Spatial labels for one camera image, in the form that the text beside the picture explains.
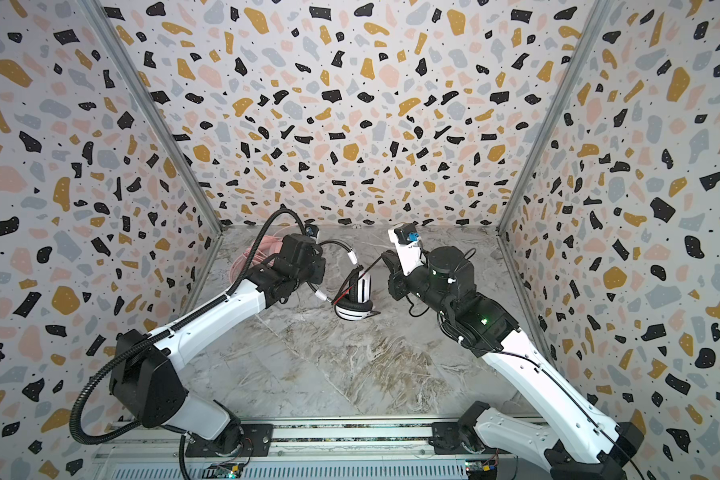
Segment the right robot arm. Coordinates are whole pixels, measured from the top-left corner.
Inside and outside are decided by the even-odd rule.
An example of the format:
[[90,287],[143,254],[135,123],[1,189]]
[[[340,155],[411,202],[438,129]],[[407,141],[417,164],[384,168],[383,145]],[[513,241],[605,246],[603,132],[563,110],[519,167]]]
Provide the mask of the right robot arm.
[[477,290],[466,253],[453,246],[423,252],[413,242],[381,259],[394,299],[424,303],[446,337],[501,374],[544,420],[529,423],[476,402],[459,421],[464,448],[513,453],[554,479],[624,479],[636,467],[642,431],[598,410],[556,371],[514,317]]

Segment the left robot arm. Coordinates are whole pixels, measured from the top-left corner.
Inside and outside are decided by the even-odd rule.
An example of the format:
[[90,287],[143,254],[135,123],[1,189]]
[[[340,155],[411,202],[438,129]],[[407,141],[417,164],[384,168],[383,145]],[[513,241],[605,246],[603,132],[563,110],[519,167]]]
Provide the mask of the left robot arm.
[[[197,355],[235,326],[277,303],[303,284],[321,283],[325,272],[319,229],[302,220],[278,252],[261,263],[246,258],[231,286],[205,304],[149,334],[130,330],[117,339],[115,356],[93,374],[69,417],[72,439],[81,445],[110,442],[137,427],[163,428],[180,440],[203,442],[215,455],[240,453],[247,443],[240,419],[216,401],[188,390],[179,373]],[[132,414],[130,423],[93,435],[84,430],[84,408],[96,387],[109,392]]]

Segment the pink headphones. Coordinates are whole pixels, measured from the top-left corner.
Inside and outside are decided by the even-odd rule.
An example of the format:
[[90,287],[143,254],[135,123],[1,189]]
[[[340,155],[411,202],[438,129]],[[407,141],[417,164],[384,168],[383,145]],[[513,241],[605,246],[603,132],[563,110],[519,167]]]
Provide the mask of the pink headphones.
[[252,264],[262,263],[271,255],[277,254],[282,247],[283,238],[271,235],[265,235],[262,241],[255,249],[255,253],[251,254],[252,248],[248,247],[233,263],[229,271],[229,280],[234,282],[237,276],[243,271],[245,262],[252,257]]

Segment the white black headphones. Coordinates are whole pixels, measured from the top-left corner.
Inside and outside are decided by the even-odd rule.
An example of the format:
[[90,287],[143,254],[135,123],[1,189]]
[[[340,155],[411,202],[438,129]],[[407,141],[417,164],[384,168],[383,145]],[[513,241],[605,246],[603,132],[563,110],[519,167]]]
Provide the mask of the white black headphones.
[[355,250],[340,240],[325,240],[319,243],[321,247],[326,245],[338,246],[344,250],[353,265],[353,269],[345,277],[339,288],[339,292],[332,298],[327,294],[309,283],[308,286],[315,296],[332,305],[334,313],[342,320],[356,322],[371,318],[379,314],[374,309],[372,301],[372,278],[370,276],[370,267],[365,268],[359,261]]

